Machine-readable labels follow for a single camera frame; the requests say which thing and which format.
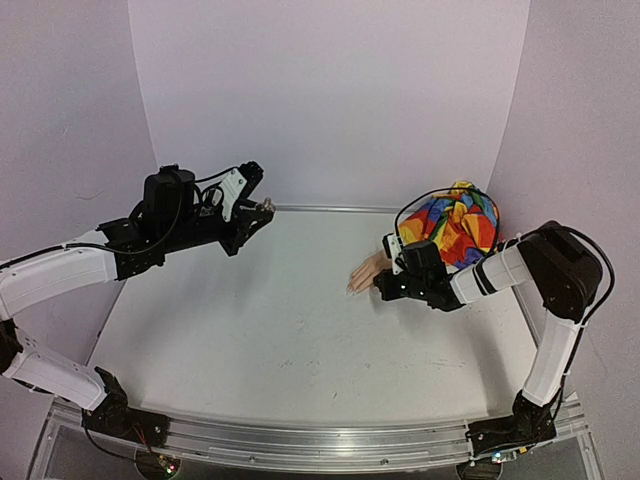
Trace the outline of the glitter nail polish bottle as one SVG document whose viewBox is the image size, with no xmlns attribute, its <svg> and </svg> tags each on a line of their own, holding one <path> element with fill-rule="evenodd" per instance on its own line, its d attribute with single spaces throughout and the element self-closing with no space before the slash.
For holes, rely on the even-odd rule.
<svg viewBox="0 0 640 480">
<path fill-rule="evenodd" d="M 264 201 L 259 204 L 259 206 L 265 212 L 270 212 L 272 214 L 276 212 L 276 206 L 270 198 L 265 198 Z"/>
</svg>

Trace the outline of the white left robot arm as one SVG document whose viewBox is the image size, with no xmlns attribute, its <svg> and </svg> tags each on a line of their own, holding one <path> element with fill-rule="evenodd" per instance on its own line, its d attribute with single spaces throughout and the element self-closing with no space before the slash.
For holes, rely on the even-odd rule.
<svg viewBox="0 0 640 480">
<path fill-rule="evenodd" d="M 128 216 L 3 262 L 2 376 L 96 410 L 98 423 L 113 436 L 131 433 L 135 416 L 120 402 L 127 397 L 117 379 L 38 346 L 15 325 L 15 315 L 83 287 L 141 275 L 162 266 L 170 253 L 217 243 L 228 256 L 236 255 L 273 220 L 270 200 L 250 198 L 263 176 L 255 161 L 205 178 L 177 165 L 164 166 L 145 179 L 142 200 Z"/>
</svg>

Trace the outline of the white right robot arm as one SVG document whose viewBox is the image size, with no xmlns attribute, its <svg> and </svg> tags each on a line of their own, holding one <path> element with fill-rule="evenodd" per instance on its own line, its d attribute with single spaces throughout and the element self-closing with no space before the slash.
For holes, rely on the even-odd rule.
<svg viewBox="0 0 640 480">
<path fill-rule="evenodd" d="M 451 312 L 502 290 L 531 282 L 548 316 L 531 371 L 513 404 L 514 417 L 546 414 L 559 396 L 591 315 L 607 300 L 598 289 L 613 280 L 611 262 L 582 232 L 549 221 L 513 238 L 455 273 L 447 271 L 429 241 L 401 246 L 392 235 L 383 244 L 392 266 L 377 274 L 382 300 L 420 300 Z"/>
</svg>

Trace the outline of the mannequin hand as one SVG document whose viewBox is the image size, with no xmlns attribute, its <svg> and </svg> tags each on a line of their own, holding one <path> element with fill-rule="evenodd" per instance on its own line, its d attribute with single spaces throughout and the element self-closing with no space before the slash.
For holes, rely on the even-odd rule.
<svg viewBox="0 0 640 480">
<path fill-rule="evenodd" d="M 374 285 L 375 277 L 390 267 L 391 261 L 383 250 L 369 256 L 352 272 L 347 285 L 347 293 L 356 295 L 370 289 Z"/>
</svg>

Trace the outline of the rainbow coloured sleeve cloth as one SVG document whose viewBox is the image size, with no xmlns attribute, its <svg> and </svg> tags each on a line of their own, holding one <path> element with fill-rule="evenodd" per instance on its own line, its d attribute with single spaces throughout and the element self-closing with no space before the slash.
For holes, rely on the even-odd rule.
<svg viewBox="0 0 640 480">
<path fill-rule="evenodd" d="M 493 253 L 501 240 L 498 205 L 473 183 L 427 193 L 394 229 L 402 244 L 432 242 L 446 266 L 463 269 Z"/>
</svg>

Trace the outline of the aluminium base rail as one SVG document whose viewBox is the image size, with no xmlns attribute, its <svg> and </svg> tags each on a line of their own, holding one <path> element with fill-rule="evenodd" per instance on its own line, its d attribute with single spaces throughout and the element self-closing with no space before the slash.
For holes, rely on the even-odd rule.
<svg viewBox="0 0 640 480">
<path fill-rule="evenodd" d="M 504 418 L 383 426 L 252 425 L 130 409 L 130 430 L 115 430 L 103 414 L 84 415 L 62 400 L 53 402 L 29 470 L 42 479 L 62 427 L 146 453 L 202 460 L 229 467 L 256 467 L 297 473 L 365 474 L 418 471 L 430 467 L 480 462 L 522 465 L 537 453 L 575 440 L 578 459 L 557 460 L 574 479 L 603 476 L 591 431 L 579 400 L 554 409 L 549 423 L 529 440 L 516 438 Z"/>
</svg>

